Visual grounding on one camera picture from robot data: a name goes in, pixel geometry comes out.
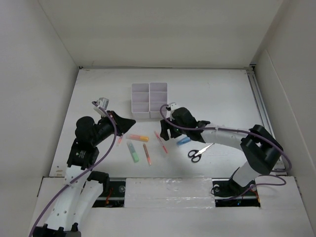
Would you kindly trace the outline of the green highlighter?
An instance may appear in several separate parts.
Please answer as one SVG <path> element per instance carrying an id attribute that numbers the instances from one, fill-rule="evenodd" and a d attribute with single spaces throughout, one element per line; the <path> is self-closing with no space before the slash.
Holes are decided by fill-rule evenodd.
<path id="1" fill-rule="evenodd" d="M 132 157 L 134 163 L 137 163 L 139 161 L 139 157 L 138 157 L 138 154 L 137 154 L 132 142 L 128 141 L 127 146 L 128 146 L 128 149 L 130 151 L 130 154 L 131 154 L 131 157 Z"/>

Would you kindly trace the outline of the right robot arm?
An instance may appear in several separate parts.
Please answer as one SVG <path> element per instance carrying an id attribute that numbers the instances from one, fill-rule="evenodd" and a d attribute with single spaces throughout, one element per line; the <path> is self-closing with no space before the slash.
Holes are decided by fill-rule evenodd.
<path id="1" fill-rule="evenodd" d="M 238 149 L 244 153 L 246 162 L 239 167 L 223 185 L 211 190 L 217 197 L 233 200 L 243 196 L 257 184 L 257 177 L 269 176 L 280 157 L 286 157 L 282 146 L 261 125 L 249 130 L 217 126 L 206 120 L 196 120 L 185 107 L 175 103 L 160 107 L 161 132 L 165 141 L 186 135 L 192 141 L 219 144 Z"/>

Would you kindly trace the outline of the orange yellow highlighter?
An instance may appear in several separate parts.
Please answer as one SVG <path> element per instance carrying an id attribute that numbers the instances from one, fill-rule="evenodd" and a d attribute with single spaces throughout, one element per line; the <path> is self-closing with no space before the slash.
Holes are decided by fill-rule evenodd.
<path id="1" fill-rule="evenodd" d="M 149 141 L 148 136 L 137 135 L 137 134 L 127 134 L 126 138 L 128 140 L 134 140 L 134 141 L 139 141 L 139 142 L 144 142 L 144 143 Z"/>

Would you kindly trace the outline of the white right organizer container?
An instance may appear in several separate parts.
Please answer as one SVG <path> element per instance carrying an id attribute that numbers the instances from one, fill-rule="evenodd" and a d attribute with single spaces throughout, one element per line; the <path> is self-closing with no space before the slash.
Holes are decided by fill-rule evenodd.
<path id="1" fill-rule="evenodd" d="M 168 102 L 168 85 L 166 82 L 149 83 L 150 118 L 161 118 L 160 108 Z"/>

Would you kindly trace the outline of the red pen clear cap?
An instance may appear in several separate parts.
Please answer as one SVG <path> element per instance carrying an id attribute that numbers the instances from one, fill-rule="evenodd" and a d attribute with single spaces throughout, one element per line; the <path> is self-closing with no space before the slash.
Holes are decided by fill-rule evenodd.
<path id="1" fill-rule="evenodd" d="M 154 131 L 154 135 L 155 135 L 155 138 L 157 139 L 158 141 L 158 150 L 159 150 L 159 153 L 164 157 L 164 158 L 167 158 L 168 157 L 168 151 L 167 151 L 167 148 L 165 146 L 165 144 L 163 143 L 162 139 L 160 138 L 160 136 L 158 135 L 158 133 L 156 131 Z"/>

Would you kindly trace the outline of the pink pen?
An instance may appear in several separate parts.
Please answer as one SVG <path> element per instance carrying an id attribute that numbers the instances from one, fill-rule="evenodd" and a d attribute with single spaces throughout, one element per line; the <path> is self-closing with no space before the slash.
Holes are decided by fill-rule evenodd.
<path id="1" fill-rule="evenodd" d="M 119 139 L 118 139 L 118 141 L 117 141 L 117 146 L 119 146 L 119 145 L 121 144 L 122 139 L 123 139 L 123 136 L 120 136 Z"/>

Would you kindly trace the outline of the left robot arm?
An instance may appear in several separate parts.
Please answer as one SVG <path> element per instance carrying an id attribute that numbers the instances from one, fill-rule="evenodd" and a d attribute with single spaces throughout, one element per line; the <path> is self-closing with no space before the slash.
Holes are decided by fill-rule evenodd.
<path id="1" fill-rule="evenodd" d="M 101 114 L 98 122 L 88 116 L 76 122 L 76 138 L 67 160 L 64 186 L 41 212 L 44 214 L 52 207 L 42 226 L 36 220 L 31 237 L 80 237 L 83 221 L 97 198 L 111 191 L 109 175 L 94 170 L 100 162 L 97 146 L 110 136 L 125 134 L 136 121 L 122 118 L 114 111 L 102 110 Z"/>

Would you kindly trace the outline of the white left organizer container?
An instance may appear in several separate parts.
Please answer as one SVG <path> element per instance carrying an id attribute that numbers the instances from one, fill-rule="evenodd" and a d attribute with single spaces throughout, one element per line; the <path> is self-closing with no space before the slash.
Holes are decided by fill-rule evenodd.
<path id="1" fill-rule="evenodd" d="M 150 118 L 150 92 L 148 83 L 131 85 L 131 112 L 135 119 Z"/>

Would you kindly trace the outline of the black handled scissors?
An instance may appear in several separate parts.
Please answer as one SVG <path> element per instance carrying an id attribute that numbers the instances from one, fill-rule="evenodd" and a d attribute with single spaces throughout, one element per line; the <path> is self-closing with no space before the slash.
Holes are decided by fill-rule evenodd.
<path id="1" fill-rule="evenodd" d="M 200 161 L 202 154 L 214 145 L 214 143 L 211 143 L 210 145 L 207 145 L 200 150 L 190 150 L 188 152 L 188 158 L 191 160 L 192 163 L 197 163 Z"/>

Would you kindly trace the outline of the blue correction tape dispenser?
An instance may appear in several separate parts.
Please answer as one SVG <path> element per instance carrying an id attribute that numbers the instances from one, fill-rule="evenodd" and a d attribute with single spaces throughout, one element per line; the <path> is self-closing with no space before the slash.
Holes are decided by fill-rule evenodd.
<path id="1" fill-rule="evenodd" d="M 181 140 L 177 141 L 176 144 L 177 144 L 177 146 L 182 146 L 182 145 L 187 144 L 189 142 L 191 142 L 191 139 L 189 137 L 184 137 Z"/>

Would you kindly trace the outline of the orange pen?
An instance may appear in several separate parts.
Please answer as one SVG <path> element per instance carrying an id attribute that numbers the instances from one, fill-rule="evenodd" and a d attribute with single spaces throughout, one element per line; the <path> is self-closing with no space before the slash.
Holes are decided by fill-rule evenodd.
<path id="1" fill-rule="evenodd" d="M 148 148 L 147 148 L 145 143 L 143 144 L 143 148 L 144 148 L 144 152 L 145 152 L 145 155 L 146 155 L 146 159 L 147 159 L 148 165 L 151 166 L 152 163 L 151 163 L 149 151 L 148 151 Z"/>

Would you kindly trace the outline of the white organizer container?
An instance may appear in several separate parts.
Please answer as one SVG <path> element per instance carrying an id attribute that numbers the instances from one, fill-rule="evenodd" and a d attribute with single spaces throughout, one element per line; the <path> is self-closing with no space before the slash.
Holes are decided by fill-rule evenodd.
<path id="1" fill-rule="evenodd" d="M 168 102 L 168 85 L 166 82 L 149 83 L 150 118 L 161 118 L 160 108 Z"/>
<path id="2" fill-rule="evenodd" d="M 150 118 L 150 92 L 148 83 L 131 85 L 131 112 L 135 119 Z"/>

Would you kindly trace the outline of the aluminium rail strip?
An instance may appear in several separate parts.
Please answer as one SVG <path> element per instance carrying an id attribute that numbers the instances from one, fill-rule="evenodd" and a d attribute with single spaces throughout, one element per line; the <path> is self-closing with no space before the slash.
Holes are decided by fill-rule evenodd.
<path id="1" fill-rule="evenodd" d="M 247 68 L 245 68 L 245 70 L 254 96 L 255 104 L 257 106 L 261 124 L 272 135 L 272 137 L 275 138 L 274 131 L 272 129 L 272 125 L 268 116 L 268 112 L 255 75 L 255 65 L 250 64 Z"/>

